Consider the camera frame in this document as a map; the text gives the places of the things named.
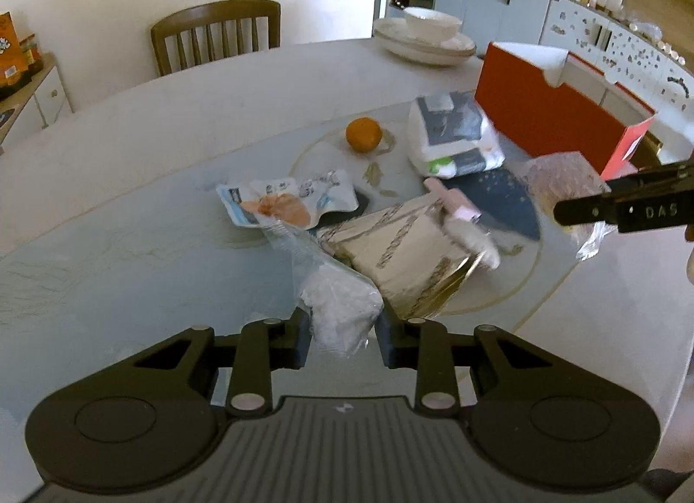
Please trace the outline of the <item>white blue snack wrapper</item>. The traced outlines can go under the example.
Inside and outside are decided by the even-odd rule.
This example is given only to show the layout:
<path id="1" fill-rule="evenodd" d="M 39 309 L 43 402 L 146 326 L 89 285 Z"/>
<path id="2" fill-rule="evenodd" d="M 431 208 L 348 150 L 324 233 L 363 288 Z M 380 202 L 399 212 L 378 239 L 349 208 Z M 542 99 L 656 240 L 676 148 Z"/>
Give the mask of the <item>white blue snack wrapper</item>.
<path id="1" fill-rule="evenodd" d="M 350 214 L 359 208 L 357 191 L 344 170 L 302 180 L 280 178 L 218 185 L 215 191 L 229 219 L 241 228 L 263 228 L 283 222 L 312 229 L 324 215 Z"/>

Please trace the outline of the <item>white ceramic bowl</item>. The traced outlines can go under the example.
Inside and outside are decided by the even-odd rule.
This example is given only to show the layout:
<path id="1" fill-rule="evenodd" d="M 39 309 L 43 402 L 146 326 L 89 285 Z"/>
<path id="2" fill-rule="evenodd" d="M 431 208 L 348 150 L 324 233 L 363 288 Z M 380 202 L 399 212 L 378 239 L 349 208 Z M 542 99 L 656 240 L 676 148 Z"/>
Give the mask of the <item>white ceramic bowl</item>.
<path id="1" fill-rule="evenodd" d="M 423 7 L 406 7 L 403 14 L 408 32 L 421 42 L 447 42 L 459 33 L 462 26 L 461 20 L 455 16 Z"/>

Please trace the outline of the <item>white wall cabinet unit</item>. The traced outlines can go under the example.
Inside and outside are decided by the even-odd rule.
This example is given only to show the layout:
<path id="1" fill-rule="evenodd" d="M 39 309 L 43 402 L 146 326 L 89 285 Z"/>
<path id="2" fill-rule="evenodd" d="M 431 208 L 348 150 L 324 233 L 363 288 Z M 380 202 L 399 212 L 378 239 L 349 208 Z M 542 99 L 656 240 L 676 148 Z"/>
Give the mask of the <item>white wall cabinet unit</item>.
<path id="1" fill-rule="evenodd" d="M 654 108 L 662 160 L 693 148 L 693 0 L 382 0 L 453 14 L 484 54 L 492 42 L 568 50 Z"/>

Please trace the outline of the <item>white sideboard cabinet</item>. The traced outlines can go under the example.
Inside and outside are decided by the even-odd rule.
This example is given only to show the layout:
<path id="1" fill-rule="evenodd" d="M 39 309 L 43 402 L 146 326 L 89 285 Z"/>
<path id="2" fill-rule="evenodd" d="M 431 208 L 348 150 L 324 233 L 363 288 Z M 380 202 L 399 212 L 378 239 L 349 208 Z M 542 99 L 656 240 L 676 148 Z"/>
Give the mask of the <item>white sideboard cabinet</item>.
<path id="1" fill-rule="evenodd" d="M 1 153 L 41 133 L 73 113 L 53 53 L 43 55 L 43 69 L 1 103 Z"/>

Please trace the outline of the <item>white blue tissue pack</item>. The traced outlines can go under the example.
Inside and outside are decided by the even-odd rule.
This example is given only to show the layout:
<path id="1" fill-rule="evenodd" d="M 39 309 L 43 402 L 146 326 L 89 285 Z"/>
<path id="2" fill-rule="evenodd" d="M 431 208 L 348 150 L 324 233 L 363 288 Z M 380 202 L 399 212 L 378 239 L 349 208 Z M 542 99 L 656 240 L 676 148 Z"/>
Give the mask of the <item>white blue tissue pack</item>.
<path id="1" fill-rule="evenodd" d="M 453 179 L 496 170 L 504 151 L 473 92 L 416 98 L 407 124 L 408 158 L 423 178 Z"/>

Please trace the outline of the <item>wooden dining chair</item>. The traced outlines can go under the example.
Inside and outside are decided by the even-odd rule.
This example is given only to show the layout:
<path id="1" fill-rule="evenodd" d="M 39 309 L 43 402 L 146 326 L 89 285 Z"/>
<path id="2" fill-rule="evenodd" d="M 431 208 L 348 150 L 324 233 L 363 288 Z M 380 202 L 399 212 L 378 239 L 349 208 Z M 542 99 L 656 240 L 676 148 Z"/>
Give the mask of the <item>wooden dining chair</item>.
<path id="1" fill-rule="evenodd" d="M 277 49 L 280 42 L 281 5 L 275 0 L 219 0 L 177 11 L 151 27 L 160 77 Z"/>

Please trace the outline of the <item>beige patterned foil pouch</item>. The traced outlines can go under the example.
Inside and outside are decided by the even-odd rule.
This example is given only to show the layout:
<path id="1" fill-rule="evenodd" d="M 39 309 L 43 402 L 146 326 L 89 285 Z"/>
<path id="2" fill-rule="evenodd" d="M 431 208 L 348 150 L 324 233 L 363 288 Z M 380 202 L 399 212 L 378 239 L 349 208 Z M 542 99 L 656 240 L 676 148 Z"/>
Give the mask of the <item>beige patterned foil pouch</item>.
<path id="1" fill-rule="evenodd" d="M 443 230 L 442 202 L 427 194 L 317 232 L 324 250 L 375 284 L 402 320 L 438 315 L 480 266 Z"/>

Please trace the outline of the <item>stacked white plates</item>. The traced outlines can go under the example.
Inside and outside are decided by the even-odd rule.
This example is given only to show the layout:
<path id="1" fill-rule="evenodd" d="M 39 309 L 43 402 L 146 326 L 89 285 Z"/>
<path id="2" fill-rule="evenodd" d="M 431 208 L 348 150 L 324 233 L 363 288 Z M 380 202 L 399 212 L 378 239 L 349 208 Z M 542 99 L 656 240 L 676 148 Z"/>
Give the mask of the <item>stacked white plates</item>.
<path id="1" fill-rule="evenodd" d="M 403 18 L 381 18 L 373 24 L 373 37 L 386 51 L 398 57 L 432 66 L 458 66 L 476 54 L 476 46 L 462 33 L 440 44 L 413 37 Z"/>

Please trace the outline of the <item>clear plastic bag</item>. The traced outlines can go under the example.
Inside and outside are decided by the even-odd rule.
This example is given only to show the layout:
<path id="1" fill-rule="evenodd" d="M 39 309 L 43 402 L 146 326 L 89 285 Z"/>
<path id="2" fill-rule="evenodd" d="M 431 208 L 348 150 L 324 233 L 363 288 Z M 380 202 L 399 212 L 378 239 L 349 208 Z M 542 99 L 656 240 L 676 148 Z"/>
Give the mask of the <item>clear plastic bag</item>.
<path id="1" fill-rule="evenodd" d="M 276 221 L 262 230 L 273 248 L 291 257 L 295 301 L 309 314 L 319 348 L 345 359 L 365 347 L 385 307 L 375 284 L 303 229 Z"/>

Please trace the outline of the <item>orange snack bag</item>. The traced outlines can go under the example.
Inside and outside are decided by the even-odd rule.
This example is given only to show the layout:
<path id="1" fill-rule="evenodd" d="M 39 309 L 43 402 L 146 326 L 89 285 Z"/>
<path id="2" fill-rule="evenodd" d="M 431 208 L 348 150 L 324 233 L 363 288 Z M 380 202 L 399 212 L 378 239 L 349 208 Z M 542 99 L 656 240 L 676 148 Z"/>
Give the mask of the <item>orange snack bag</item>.
<path id="1" fill-rule="evenodd" d="M 0 16 L 0 95 L 5 100 L 31 81 L 19 38 L 10 13 Z"/>

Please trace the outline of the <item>orange tangerine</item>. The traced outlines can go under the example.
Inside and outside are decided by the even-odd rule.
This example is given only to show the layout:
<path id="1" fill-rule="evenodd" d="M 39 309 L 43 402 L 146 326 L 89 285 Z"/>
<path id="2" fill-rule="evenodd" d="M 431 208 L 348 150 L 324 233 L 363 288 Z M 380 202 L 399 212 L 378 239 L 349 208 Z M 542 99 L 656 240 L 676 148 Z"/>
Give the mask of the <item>orange tangerine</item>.
<path id="1" fill-rule="evenodd" d="M 372 118 L 356 118 L 347 125 L 345 139 L 354 152 L 360 154 L 370 153 L 381 143 L 382 128 Z"/>

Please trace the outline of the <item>red white cardboard box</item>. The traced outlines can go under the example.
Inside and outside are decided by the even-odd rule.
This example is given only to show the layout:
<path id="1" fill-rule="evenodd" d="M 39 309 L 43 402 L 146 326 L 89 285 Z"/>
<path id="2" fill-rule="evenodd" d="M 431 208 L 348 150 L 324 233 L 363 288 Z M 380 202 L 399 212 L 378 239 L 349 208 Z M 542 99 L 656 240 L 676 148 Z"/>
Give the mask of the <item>red white cardboard box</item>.
<path id="1" fill-rule="evenodd" d="M 531 157 L 579 152 L 603 180 L 616 178 L 655 110 L 576 54 L 492 42 L 475 99 L 494 127 Z"/>

